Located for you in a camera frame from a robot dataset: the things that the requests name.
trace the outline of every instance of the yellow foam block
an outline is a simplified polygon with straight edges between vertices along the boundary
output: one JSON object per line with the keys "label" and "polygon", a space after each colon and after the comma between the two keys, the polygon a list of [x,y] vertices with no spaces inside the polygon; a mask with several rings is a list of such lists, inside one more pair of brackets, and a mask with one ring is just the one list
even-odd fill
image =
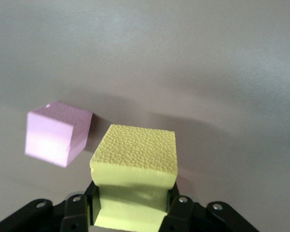
{"label": "yellow foam block", "polygon": [[111,125],[91,161],[101,211],[95,225],[158,231],[177,177],[175,133]]}

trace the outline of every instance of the gray background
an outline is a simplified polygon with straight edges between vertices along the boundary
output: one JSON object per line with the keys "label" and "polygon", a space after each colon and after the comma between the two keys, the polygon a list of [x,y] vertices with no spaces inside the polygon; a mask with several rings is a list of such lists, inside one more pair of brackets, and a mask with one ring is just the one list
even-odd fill
{"label": "gray background", "polygon": [[[66,169],[24,155],[57,100],[98,116]],[[0,0],[0,220],[84,190],[110,123],[175,131],[182,193],[290,232],[290,0]]]}

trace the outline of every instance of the foam block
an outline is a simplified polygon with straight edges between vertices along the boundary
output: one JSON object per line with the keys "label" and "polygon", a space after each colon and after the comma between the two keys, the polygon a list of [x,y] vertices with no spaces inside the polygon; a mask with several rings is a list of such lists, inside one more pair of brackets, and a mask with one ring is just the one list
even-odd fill
{"label": "foam block", "polygon": [[175,133],[111,125],[91,161],[101,210],[95,225],[155,232],[177,177]]}
{"label": "foam block", "polygon": [[90,111],[53,102],[27,114],[25,154],[66,167],[85,148]]}

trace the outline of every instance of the purple cube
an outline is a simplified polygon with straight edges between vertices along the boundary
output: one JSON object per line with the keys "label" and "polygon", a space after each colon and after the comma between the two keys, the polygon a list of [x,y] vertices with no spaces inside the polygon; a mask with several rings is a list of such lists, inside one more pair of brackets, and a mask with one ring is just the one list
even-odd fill
{"label": "purple cube", "polygon": [[66,167],[85,148],[92,112],[53,102],[27,115],[25,153]]}

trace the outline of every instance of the silver screw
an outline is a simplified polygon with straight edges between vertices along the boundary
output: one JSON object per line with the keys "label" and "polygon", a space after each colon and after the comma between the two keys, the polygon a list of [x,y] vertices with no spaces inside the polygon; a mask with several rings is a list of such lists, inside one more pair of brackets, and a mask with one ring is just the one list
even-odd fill
{"label": "silver screw", "polygon": [[186,197],[180,197],[178,200],[181,203],[186,203],[188,201],[188,199]]}
{"label": "silver screw", "polygon": [[40,202],[36,205],[37,208],[42,208],[45,206],[45,202]]}
{"label": "silver screw", "polygon": [[218,203],[213,204],[213,208],[216,209],[216,210],[222,210],[221,204],[218,204]]}
{"label": "silver screw", "polygon": [[79,200],[81,200],[81,196],[76,196],[76,197],[73,198],[73,201],[74,201],[74,202],[77,202],[77,201],[79,201]]}

